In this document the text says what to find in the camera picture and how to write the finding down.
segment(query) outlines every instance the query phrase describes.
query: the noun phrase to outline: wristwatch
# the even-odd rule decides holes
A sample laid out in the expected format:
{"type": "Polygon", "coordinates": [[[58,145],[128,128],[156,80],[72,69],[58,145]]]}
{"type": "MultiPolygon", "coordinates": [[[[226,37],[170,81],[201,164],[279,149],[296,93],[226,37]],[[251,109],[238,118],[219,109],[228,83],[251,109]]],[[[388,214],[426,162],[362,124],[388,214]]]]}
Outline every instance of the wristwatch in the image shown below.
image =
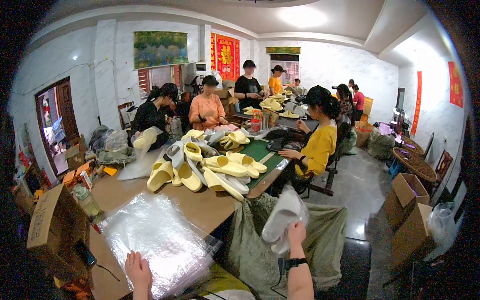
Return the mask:
{"type": "Polygon", "coordinates": [[[285,262],[285,270],[289,270],[290,268],[296,268],[299,264],[308,264],[306,258],[292,258],[285,262]]]}

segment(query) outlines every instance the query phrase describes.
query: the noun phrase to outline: black shirt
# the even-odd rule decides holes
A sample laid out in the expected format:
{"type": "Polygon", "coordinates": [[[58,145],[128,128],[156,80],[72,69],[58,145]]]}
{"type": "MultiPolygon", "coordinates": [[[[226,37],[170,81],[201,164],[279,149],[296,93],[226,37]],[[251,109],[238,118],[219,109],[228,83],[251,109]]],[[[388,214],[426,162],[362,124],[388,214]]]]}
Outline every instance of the black shirt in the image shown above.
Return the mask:
{"type": "Polygon", "coordinates": [[[150,150],[158,149],[168,140],[168,133],[165,126],[168,124],[168,118],[173,118],[174,112],[169,106],[160,106],[156,108],[153,101],[145,102],[140,105],[135,114],[135,119],[132,122],[132,135],[137,131],[144,131],[152,126],[156,126],[163,131],[156,137],[156,142],[152,144],[150,150]]]}
{"type": "MultiPolygon", "coordinates": [[[[262,87],[258,83],[258,80],[252,77],[252,79],[248,79],[245,76],[240,76],[235,82],[235,93],[259,93],[262,90],[262,87]]],[[[239,103],[240,109],[247,108],[249,106],[253,106],[253,108],[260,108],[260,100],[253,99],[253,98],[244,98],[240,99],[239,103]]]]}

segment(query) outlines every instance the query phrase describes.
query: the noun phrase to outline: phone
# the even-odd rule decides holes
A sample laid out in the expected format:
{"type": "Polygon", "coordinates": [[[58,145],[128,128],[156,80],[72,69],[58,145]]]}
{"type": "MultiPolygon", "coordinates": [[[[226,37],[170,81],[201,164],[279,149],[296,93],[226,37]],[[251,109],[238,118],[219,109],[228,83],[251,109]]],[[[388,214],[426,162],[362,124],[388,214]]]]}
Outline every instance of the phone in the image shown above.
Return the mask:
{"type": "Polygon", "coordinates": [[[93,268],[93,266],[96,264],[96,258],[93,256],[92,252],[90,252],[90,249],[88,249],[84,242],[79,240],[73,248],[77,255],[80,256],[82,261],[86,264],[87,268],[93,268]]]}

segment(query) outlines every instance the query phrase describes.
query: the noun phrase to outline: green cutting mat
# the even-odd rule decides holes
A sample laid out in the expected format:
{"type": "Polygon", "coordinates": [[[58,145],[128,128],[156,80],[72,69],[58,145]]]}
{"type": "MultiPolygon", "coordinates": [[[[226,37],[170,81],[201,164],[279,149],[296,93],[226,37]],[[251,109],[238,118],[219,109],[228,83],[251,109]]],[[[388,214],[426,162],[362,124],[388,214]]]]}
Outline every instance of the green cutting mat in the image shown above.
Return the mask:
{"type": "MultiPolygon", "coordinates": [[[[260,162],[264,157],[270,154],[270,151],[267,150],[266,148],[267,142],[262,141],[262,140],[254,140],[253,138],[250,139],[250,143],[245,145],[245,148],[240,151],[242,154],[246,154],[247,156],[252,157],[255,159],[255,161],[260,162]]],[[[250,183],[247,184],[249,189],[252,189],[257,183],[259,183],[265,175],[270,173],[271,170],[273,170],[279,162],[282,161],[283,157],[278,155],[277,153],[272,152],[272,156],[266,161],[262,162],[266,167],[267,167],[267,172],[265,173],[260,173],[260,177],[257,179],[253,179],[250,181],[250,183]]]]}

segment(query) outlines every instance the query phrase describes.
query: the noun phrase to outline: red poster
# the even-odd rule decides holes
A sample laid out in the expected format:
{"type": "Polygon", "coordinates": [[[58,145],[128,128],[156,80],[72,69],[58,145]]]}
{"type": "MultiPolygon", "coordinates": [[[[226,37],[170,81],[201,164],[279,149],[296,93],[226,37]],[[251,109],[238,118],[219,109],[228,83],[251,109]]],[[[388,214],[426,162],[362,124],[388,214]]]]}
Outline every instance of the red poster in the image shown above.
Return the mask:
{"type": "Polygon", "coordinates": [[[222,80],[237,79],[235,78],[234,44],[234,38],[216,35],[216,70],[220,72],[222,80]]]}
{"type": "Polygon", "coordinates": [[[210,66],[216,70],[216,34],[210,35],[210,66]]]}
{"type": "Polygon", "coordinates": [[[413,116],[412,130],[410,131],[413,135],[417,133],[417,125],[419,123],[420,103],[421,103],[421,72],[417,72],[417,76],[418,76],[417,105],[415,106],[415,115],[413,116]]]}
{"type": "Polygon", "coordinates": [[[448,62],[450,72],[450,103],[463,108],[463,89],[455,62],[448,62]]]}
{"type": "Polygon", "coordinates": [[[240,77],[240,40],[235,40],[235,79],[240,77]]]}

